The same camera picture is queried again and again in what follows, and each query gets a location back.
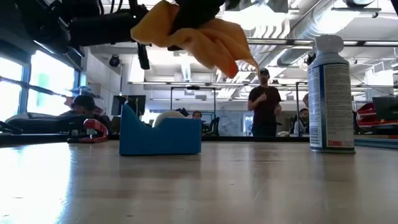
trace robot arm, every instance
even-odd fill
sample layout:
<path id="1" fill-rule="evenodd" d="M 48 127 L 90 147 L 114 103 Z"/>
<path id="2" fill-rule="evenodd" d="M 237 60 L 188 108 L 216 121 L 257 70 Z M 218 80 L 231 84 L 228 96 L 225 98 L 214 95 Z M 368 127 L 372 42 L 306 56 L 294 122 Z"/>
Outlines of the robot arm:
<path id="1" fill-rule="evenodd" d="M 191 27 L 198 28 L 214 19 L 226 0 L 176 0 L 180 10 L 170 33 Z M 129 0 L 130 9 L 103 14 L 101 0 L 54 0 L 50 5 L 44 0 L 15 0 L 22 22 L 32 39 L 56 54 L 70 50 L 80 52 L 81 46 L 135 42 L 130 29 L 148 13 L 137 0 Z M 236 7 L 239 0 L 227 0 L 227 8 Z M 149 69 L 144 45 L 138 44 L 141 68 Z"/>

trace compressed air can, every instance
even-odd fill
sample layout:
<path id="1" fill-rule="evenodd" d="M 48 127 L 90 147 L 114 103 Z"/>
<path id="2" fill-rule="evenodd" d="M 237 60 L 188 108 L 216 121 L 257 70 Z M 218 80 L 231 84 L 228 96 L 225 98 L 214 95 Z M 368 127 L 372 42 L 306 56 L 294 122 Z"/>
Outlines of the compressed air can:
<path id="1" fill-rule="evenodd" d="M 317 152 L 355 153 L 349 63 L 338 53 L 341 37 L 314 41 L 316 58 L 308 68 L 310 147 Z"/>

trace white wall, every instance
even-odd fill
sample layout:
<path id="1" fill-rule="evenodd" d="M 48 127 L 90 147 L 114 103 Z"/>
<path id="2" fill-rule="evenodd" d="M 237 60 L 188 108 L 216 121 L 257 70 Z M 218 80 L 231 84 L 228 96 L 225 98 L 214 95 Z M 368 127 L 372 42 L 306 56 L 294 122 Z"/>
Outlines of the white wall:
<path id="1" fill-rule="evenodd" d="M 85 55 L 81 63 L 87 76 L 87 83 L 101 85 L 99 95 L 103 99 L 96 100 L 96 104 L 106 114 L 111 115 L 113 96 L 118 95 L 120 90 L 120 75 L 91 54 L 89 48 L 85 49 Z"/>

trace person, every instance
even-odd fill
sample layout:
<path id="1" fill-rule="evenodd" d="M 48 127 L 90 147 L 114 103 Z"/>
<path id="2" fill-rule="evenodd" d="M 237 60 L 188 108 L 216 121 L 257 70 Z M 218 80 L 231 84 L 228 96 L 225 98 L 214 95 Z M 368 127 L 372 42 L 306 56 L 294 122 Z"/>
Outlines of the person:
<path id="1" fill-rule="evenodd" d="M 309 129 L 309 113 L 308 109 L 303 108 L 300 110 L 300 119 L 294 124 L 294 134 L 310 134 Z"/>
<path id="2" fill-rule="evenodd" d="M 200 111 L 194 111 L 192 113 L 192 118 L 193 119 L 201 119 L 201 112 Z"/>
<path id="3" fill-rule="evenodd" d="M 73 99 L 70 105 L 71 110 L 67 111 L 60 116 L 73 115 L 73 114 L 85 114 L 93 115 L 94 111 L 97 109 L 95 105 L 94 98 L 88 95 L 78 95 Z"/>
<path id="4" fill-rule="evenodd" d="M 304 96 L 303 102 L 304 102 L 305 106 L 308 108 L 308 93 Z"/>
<path id="5" fill-rule="evenodd" d="M 70 105 L 71 110 L 60 114 L 59 116 L 69 115 L 85 115 L 89 118 L 94 118 L 103 123 L 108 129 L 108 133 L 112 133 L 111 121 L 108 116 L 101 115 L 102 109 L 95 105 L 94 98 L 88 95 L 78 95 L 73 99 Z"/>
<path id="6" fill-rule="evenodd" d="M 258 78 L 260 85 L 250 91 L 248 100 L 248 110 L 254 110 L 252 133 L 253 136 L 276 136 L 276 115 L 282 110 L 280 95 L 277 88 L 268 86 L 268 69 L 262 68 Z"/>

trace computer monitor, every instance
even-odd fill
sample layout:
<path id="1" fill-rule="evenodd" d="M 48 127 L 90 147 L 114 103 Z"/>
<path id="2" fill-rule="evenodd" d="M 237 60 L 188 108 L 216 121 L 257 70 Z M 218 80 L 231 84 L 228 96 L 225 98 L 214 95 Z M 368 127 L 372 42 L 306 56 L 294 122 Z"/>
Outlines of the computer monitor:
<path id="1" fill-rule="evenodd" d="M 373 105 L 378 119 L 386 121 L 398 120 L 398 98 L 373 97 Z"/>
<path id="2" fill-rule="evenodd" d="M 128 96 L 113 96 L 112 102 L 112 115 L 117 116 L 122 113 L 122 106 L 125 104 L 127 99 L 127 104 L 135 112 L 135 114 L 140 117 L 144 115 L 145 112 L 145 95 L 128 95 Z"/>

